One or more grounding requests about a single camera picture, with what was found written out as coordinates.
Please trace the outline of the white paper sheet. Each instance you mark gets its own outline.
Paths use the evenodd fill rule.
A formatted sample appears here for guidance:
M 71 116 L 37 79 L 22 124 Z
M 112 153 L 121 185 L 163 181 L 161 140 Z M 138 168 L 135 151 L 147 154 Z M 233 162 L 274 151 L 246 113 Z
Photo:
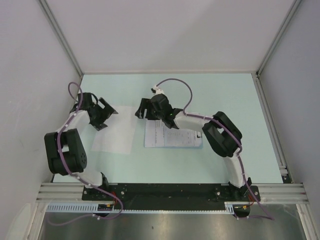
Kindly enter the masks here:
M 137 125 L 132 106 L 116 106 L 117 114 L 105 121 L 106 128 L 95 134 L 91 150 L 114 154 L 130 154 Z

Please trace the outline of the metal clipboard clip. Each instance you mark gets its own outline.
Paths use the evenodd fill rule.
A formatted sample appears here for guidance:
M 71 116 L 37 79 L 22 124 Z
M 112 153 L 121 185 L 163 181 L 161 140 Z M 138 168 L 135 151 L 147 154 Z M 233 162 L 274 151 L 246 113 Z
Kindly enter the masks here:
M 202 138 L 202 133 L 198 131 L 198 132 L 196 133 L 196 137 L 197 137 L 197 138 Z

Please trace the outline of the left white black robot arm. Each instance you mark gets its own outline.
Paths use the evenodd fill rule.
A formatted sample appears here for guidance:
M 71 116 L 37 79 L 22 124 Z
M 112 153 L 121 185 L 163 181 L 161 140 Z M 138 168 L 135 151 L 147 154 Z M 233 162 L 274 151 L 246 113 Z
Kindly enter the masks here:
M 102 172 L 87 170 L 87 154 L 81 140 L 81 133 L 91 125 L 96 131 L 108 126 L 105 121 L 118 112 L 102 97 L 90 92 L 77 95 L 78 102 L 73 106 L 63 127 L 44 136 L 44 144 L 49 170 L 54 175 L 71 176 L 85 181 L 87 188 L 100 200 L 110 196 L 111 188 Z

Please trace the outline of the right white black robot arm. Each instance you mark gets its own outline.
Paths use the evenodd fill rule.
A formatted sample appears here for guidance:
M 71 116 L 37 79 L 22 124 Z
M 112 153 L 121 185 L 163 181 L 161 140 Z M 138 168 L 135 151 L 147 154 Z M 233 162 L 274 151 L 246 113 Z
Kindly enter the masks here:
M 224 112 L 218 111 L 213 116 L 187 113 L 185 108 L 173 108 L 167 96 L 160 93 L 150 99 L 142 98 L 135 116 L 139 119 L 160 120 L 169 129 L 204 134 L 211 149 L 224 159 L 231 196 L 237 201 L 248 196 L 251 179 L 241 160 L 243 136 Z

